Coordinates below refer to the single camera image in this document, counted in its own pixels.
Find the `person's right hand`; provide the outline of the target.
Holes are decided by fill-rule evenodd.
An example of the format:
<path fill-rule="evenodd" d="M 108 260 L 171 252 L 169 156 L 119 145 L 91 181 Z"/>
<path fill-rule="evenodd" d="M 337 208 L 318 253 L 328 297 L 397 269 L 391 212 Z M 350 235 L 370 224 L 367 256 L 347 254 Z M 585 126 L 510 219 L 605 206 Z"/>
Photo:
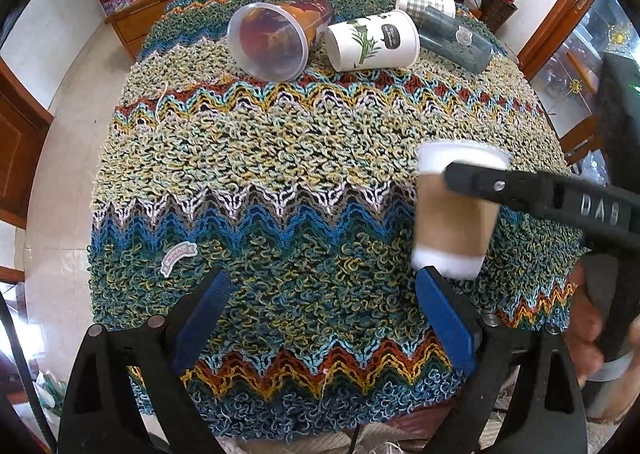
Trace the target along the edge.
<path fill-rule="evenodd" d="M 586 274 L 581 262 L 575 264 L 566 280 L 574 292 L 570 302 L 570 324 L 564 332 L 564 339 L 574 363 L 578 385 L 582 388 L 587 378 L 600 370 L 603 364 L 603 354 L 596 344 L 603 322 L 587 294 Z"/>

